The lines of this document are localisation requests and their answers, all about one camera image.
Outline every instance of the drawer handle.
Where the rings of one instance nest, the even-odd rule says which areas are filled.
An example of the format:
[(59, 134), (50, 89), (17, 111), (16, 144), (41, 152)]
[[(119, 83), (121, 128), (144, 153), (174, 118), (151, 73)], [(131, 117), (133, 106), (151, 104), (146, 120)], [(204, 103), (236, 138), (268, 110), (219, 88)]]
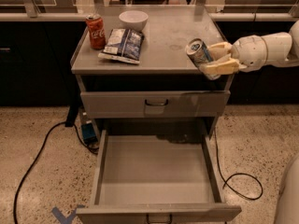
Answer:
[(166, 105), (168, 105), (168, 99), (166, 99), (165, 102), (163, 102), (163, 103), (152, 103), (152, 102), (149, 102), (148, 100), (145, 100), (145, 104), (148, 106), (166, 106)]
[(147, 224), (171, 224), (172, 223), (172, 215), (169, 215), (169, 220), (166, 222), (150, 222), (149, 214), (147, 214)]

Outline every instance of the aluminum can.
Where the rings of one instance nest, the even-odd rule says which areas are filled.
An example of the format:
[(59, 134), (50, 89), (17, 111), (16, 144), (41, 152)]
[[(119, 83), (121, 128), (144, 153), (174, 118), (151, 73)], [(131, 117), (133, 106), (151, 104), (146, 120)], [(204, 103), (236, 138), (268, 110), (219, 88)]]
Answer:
[(93, 49), (103, 49), (106, 44), (104, 22), (99, 14), (89, 15), (86, 24), (90, 34), (91, 47)]
[[(205, 42), (200, 38), (195, 38), (186, 46), (186, 53), (197, 68), (200, 68), (202, 63), (213, 62), (213, 58), (209, 54)], [(217, 79), (221, 76), (210, 74), (204, 75), (211, 80)]]

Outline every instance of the closed drawer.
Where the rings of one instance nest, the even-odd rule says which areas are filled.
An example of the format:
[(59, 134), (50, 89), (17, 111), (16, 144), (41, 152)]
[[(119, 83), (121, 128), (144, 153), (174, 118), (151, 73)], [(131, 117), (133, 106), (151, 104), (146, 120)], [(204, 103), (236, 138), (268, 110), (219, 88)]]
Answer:
[(83, 223), (230, 221), (240, 213), (223, 200), (200, 119), (105, 127), (90, 206), (77, 210)]
[(228, 91), (83, 92), (91, 119), (212, 117), (221, 115)]

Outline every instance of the white robot body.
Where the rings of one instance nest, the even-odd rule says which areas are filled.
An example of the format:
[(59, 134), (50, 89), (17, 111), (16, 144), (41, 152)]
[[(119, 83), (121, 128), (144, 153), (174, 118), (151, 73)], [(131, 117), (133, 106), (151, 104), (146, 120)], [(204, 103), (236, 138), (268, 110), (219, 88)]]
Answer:
[(250, 72), (271, 64), (276, 67), (299, 66), (299, 21), (288, 33), (250, 35), (230, 44), (222, 42), (208, 47), (214, 62), (201, 65), (209, 75)]
[(299, 154), (293, 157), (285, 168), (281, 179), (275, 224), (299, 223)]
[(232, 46), (232, 58), (240, 62), (240, 71), (250, 72), (264, 65), (299, 65), (299, 21), (289, 33), (251, 35), (239, 38)]

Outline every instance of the gray cabinet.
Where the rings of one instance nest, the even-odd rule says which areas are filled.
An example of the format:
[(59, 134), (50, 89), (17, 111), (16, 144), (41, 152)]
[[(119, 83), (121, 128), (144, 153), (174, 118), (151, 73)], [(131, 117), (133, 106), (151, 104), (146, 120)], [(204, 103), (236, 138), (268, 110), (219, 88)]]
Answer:
[[(83, 223), (230, 221), (241, 208), (225, 202), (209, 138), (233, 77), (208, 80), (185, 53), (197, 36), (221, 36), (203, 7), (140, 9), (149, 14), (140, 65), (99, 59), (87, 33), (72, 60), (100, 148), (90, 205), (77, 214)], [(102, 11), (107, 34), (118, 12)]]

